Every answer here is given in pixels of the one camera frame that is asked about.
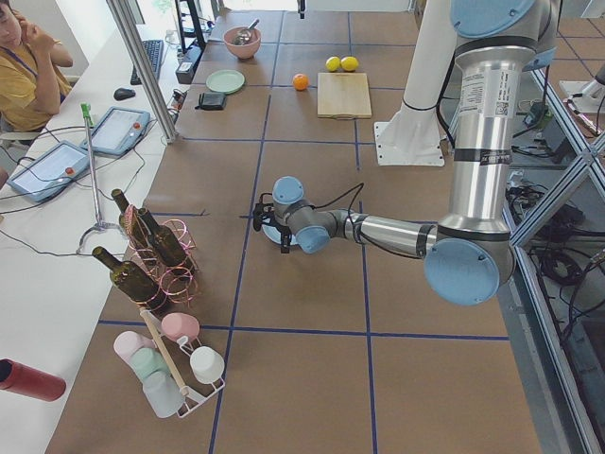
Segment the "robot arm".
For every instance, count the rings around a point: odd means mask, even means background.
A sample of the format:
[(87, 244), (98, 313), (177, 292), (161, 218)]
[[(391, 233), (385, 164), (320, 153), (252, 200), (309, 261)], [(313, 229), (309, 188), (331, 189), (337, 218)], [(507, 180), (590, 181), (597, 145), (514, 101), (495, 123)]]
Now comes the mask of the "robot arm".
[(305, 18), (306, 13), (306, 1), (305, 0), (297, 0), (298, 5), (298, 14), (301, 19)]
[(272, 189), (270, 223), (284, 244), (306, 253), (333, 237), (373, 244), (424, 263), (441, 298), (462, 306), (494, 296), (514, 258), (503, 220), (506, 179), (521, 75), (548, 65), (559, 18), (555, 1), (454, 1), (448, 10), (447, 51), (461, 72), (453, 181), (448, 213), (436, 224), (322, 211), (302, 183), (280, 178)]

